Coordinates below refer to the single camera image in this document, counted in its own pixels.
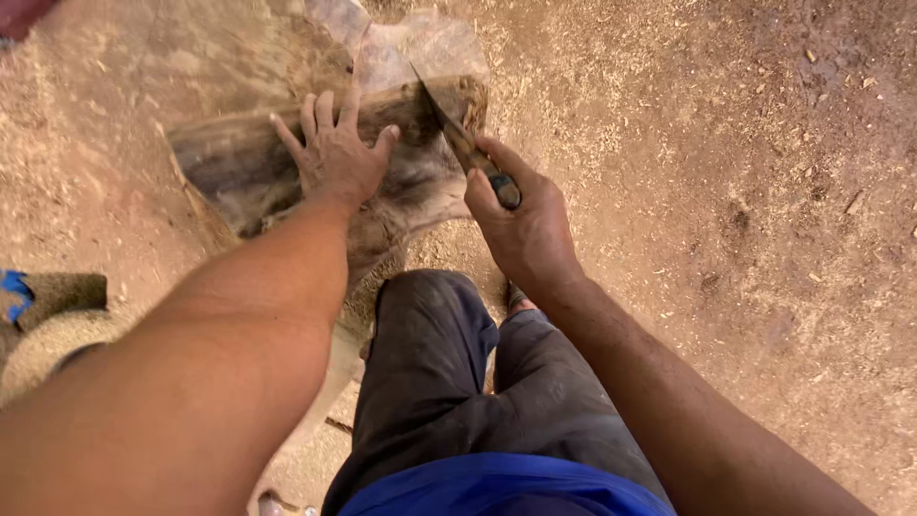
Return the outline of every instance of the blue shirt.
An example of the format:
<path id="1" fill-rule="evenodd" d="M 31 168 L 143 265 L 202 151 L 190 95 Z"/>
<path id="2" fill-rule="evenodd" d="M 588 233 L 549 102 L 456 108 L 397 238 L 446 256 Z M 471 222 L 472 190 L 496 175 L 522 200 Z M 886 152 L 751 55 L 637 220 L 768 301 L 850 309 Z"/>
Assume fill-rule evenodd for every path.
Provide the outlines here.
<path id="1" fill-rule="evenodd" d="M 630 480 L 541 455 L 468 454 L 390 475 L 354 496 L 341 516 L 571 514 L 673 516 Z"/>

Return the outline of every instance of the dark pants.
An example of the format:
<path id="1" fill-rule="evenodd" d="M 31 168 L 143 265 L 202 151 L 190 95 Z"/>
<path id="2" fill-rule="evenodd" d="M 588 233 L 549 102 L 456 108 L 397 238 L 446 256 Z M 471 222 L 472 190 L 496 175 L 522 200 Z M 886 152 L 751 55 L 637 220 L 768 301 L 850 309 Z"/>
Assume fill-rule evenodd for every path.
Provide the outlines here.
<path id="1" fill-rule="evenodd" d="M 494 346 L 495 394 L 484 395 Z M 380 478 L 480 452 L 583 463 L 668 502 L 598 378 L 542 311 L 517 312 L 497 330 L 464 275 L 398 275 L 379 293 L 353 452 L 328 490 L 323 513 L 337 514 Z"/>

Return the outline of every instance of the forearm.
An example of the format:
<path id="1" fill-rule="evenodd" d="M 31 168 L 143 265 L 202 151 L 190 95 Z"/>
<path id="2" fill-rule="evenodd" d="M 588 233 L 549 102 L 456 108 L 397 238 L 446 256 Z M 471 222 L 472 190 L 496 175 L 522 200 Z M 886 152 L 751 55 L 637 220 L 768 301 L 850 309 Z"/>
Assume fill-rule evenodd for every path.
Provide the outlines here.
<path id="1" fill-rule="evenodd" d="M 0 512 L 239 511 L 324 378 L 347 223 L 334 203 L 303 206 L 4 414 Z"/>
<path id="2" fill-rule="evenodd" d="M 679 513 L 869 513 L 592 281 L 571 280 L 536 303 L 591 365 Z"/>

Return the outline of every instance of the hand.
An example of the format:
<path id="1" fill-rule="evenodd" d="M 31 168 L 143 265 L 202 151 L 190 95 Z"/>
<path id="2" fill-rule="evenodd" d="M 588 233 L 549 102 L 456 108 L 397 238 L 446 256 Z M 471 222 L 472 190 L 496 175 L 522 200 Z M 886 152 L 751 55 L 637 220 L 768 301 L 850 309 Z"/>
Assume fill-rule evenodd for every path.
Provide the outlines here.
<path id="1" fill-rule="evenodd" d="M 335 94 L 326 91 L 317 101 L 315 95 L 307 95 L 300 111 L 305 148 L 283 120 L 271 113 L 277 135 L 299 166 L 303 191 L 317 190 L 347 207 L 350 213 L 356 212 L 379 188 L 401 136 L 398 126 L 389 126 L 379 134 L 375 147 L 367 149 L 357 133 L 359 96 L 356 87 L 347 92 L 335 126 Z"/>
<path id="2" fill-rule="evenodd" d="M 465 204 L 503 273 L 536 304 L 584 280 L 560 189 L 499 141 L 477 138 L 475 143 L 522 193 L 522 204 L 509 211 L 500 206 L 484 172 L 474 169 L 468 174 Z"/>

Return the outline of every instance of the sawdust-covered ground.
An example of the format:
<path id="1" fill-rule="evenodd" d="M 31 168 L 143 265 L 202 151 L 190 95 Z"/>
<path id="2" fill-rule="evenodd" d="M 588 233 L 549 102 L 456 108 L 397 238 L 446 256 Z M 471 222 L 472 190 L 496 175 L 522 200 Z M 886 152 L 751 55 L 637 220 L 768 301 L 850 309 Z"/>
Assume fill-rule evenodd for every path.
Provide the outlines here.
<path id="1" fill-rule="evenodd" d="M 217 248 L 160 128 L 288 97 L 295 9 L 211 4 L 65 0 L 0 57 L 0 265 L 104 272 L 131 319 Z M 874 510 L 914 513 L 917 2 L 438 7 L 475 24 L 490 130 L 565 191 L 589 273 Z M 473 223 L 408 265 L 470 272 L 499 317 Z"/>

